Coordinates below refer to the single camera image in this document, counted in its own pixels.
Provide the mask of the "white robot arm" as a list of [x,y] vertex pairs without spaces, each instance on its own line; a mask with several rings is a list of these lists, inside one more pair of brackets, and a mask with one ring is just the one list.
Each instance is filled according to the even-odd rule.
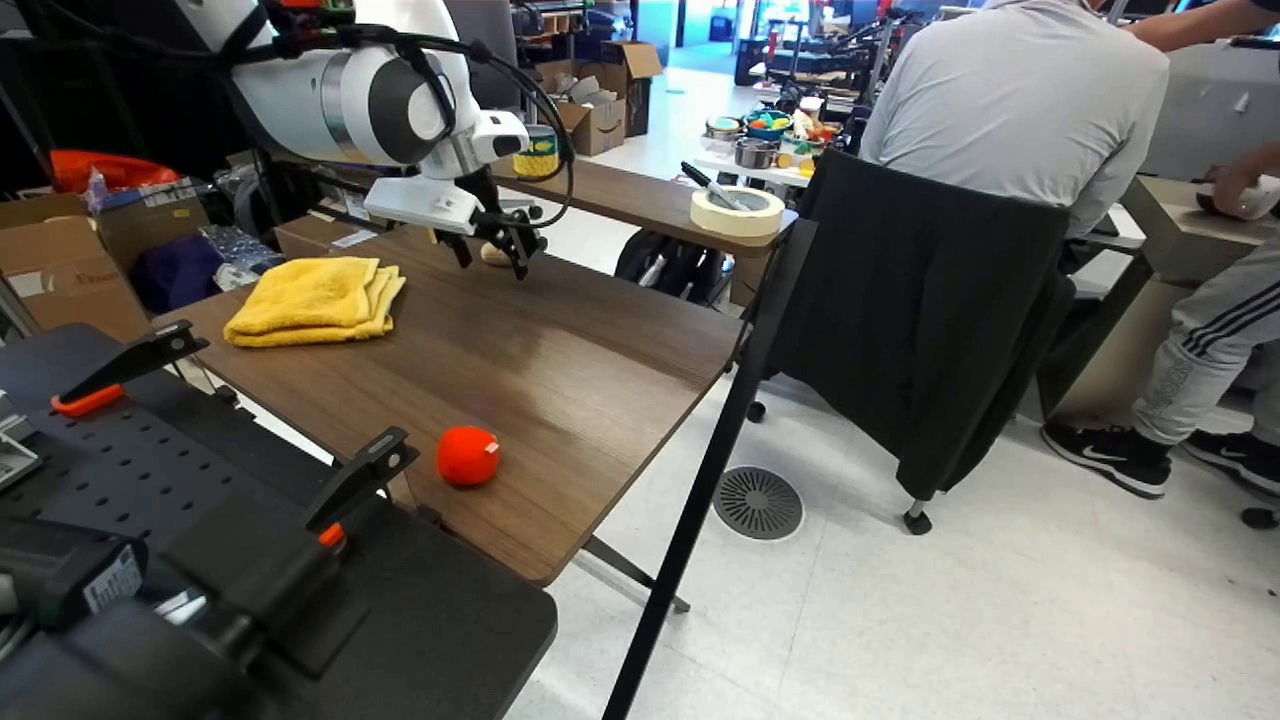
[[461,265],[472,234],[491,234],[510,268],[527,270],[534,216],[505,210],[470,177],[518,154],[534,133],[478,99],[472,66],[491,52],[455,32],[445,0],[353,0],[337,19],[285,0],[173,3],[225,65],[233,108],[267,152],[376,167],[374,216],[445,233]]

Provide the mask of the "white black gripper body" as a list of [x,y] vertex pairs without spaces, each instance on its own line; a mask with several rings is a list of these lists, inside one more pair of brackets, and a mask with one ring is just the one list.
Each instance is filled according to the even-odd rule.
[[501,208],[501,188],[489,173],[461,180],[442,177],[381,177],[365,208],[381,221],[401,221],[450,234],[501,240],[514,233],[514,216]]

